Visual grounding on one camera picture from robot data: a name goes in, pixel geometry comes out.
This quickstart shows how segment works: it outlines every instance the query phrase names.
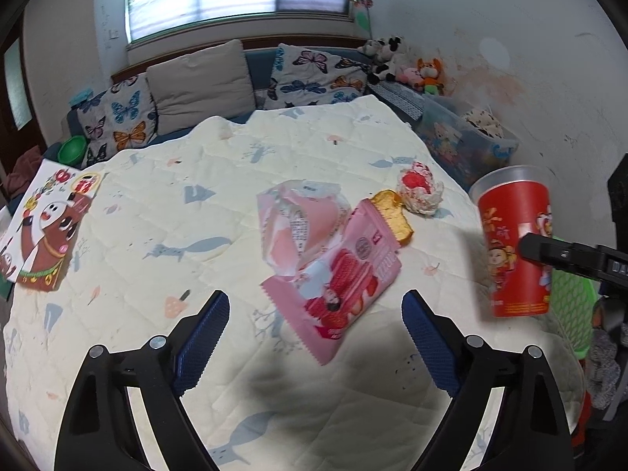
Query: blue sofa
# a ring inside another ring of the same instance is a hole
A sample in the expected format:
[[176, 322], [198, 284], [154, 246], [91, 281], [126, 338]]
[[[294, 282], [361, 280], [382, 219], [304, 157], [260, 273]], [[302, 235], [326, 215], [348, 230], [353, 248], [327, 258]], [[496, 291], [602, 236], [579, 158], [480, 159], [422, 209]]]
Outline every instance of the blue sofa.
[[[354, 61], [362, 62], [365, 64], [371, 64], [371, 59], [367, 56], [358, 53], [354, 49], [349, 49], [345, 47], [315, 47], [312, 46], [313, 49], [324, 51], [326, 53], [331, 53], [332, 55], [343, 56], [344, 58], [349, 58]], [[253, 90], [265, 90], [268, 89], [268, 84], [271, 78], [272, 65], [274, 64], [275, 53], [277, 52], [276, 48], [269, 49], [252, 49], [249, 51], [245, 51], [244, 55], [246, 56], [246, 62], [249, 66], [249, 74], [250, 79], [253, 83]], [[245, 113], [244, 115], [238, 115], [237, 117], [233, 117], [229, 119], [231, 122], [236, 122], [237, 124], [245, 124], [249, 117], [252, 115], [252, 112]], [[70, 133], [72, 135], [79, 134], [83, 136], [83, 133], [80, 127], [77, 126], [69, 126]], [[151, 147], [153, 145], [157, 145], [160, 143], [164, 143], [170, 140], [175, 140], [177, 138], [181, 138], [186, 136], [193, 127], [188, 127], [185, 129], [180, 129], [165, 135], [158, 135], [153, 141], [151, 141], [147, 147]], [[49, 159], [51, 161], [57, 161], [57, 154], [59, 153], [59, 149], [61, 148], [61, 142], [57, 142], [48, 147], [46, 152], [43, 154], [43, 157]], [[13, 198], [9, 202], [9, 212], [14, 214], [15, 210], [20, 204], [23, 195], [19, 195], [16, 198]]]

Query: bed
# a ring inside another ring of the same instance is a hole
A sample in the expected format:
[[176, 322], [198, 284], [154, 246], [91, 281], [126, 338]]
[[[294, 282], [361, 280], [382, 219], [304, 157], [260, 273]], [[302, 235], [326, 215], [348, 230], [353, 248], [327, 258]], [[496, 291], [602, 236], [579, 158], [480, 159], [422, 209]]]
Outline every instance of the bed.
[[[401, 274], [321, 367], [259, 284], [256, 194], [287, 179], [341, 184], [355, 206], [393, 188], [413, 160], [445, 184], [434, 218], [399, 252]], [[199, 385], [183, 396], [221, 469], [406, 470], [425, 448], [449, 397], [438, 390], [401, 320], [416, 288], [434, 312], [494, 348], [535, 343], [548, 357], [571, 429], [583, 375], [551, 314], [495, 319], [480, 220], [469, 197], [425, 145], [373, 96], [352, 103], [257, 111], [245, 125], [212, 117], [188, 136], [124, 150], [90, 170], [106, 174], [82, 222], [58, 291], [16, 286], [4, 327], [6, 389], [17, 438], [53, 468], [65, 402], [88, 349], [136, 349], [197, 313], [215, 289], [230, 320]], [[165, 469], [139, 392], [130, 390], [153, 469]], [[497, 416], [494, 392], [464, 469], [478, 466]]]

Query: blue gripper pad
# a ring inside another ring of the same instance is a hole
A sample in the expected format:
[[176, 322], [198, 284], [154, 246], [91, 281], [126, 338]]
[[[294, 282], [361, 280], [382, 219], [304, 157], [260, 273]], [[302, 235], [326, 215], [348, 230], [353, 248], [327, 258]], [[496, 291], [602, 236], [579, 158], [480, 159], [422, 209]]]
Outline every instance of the blue gripper pad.
[[455, 398], [460, 390], [456, 358], [412, 292], [403, 296], [401, 316], [436, 387]]
[[229, 299], [222, 293], [212, 303], [175, 358], [173, 393], [181, 397], [199, 383], [229, 320]]

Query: red cup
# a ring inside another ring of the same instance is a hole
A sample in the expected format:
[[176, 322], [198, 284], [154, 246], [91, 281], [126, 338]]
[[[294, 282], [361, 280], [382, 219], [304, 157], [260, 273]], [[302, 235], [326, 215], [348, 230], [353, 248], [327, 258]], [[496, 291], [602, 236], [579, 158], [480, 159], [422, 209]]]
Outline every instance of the red cup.
[[485, 175], [469, 190], [482, 217], [496, 317], [538, 315], [550, 308], [551, 267], [517, 256], [525, 234], [552, 235], [550, 193], [544, 182], [534, 166], [509, 166]]

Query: door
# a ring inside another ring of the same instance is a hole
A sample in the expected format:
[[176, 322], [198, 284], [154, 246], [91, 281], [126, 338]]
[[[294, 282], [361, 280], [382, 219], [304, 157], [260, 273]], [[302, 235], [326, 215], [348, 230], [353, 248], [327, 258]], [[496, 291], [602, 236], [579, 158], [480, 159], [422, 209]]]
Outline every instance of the door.
[[22, 16], [0, 45], [0, 162], [8, 174], [18, 157], [38, 146], [46, 150], [24, 75]]

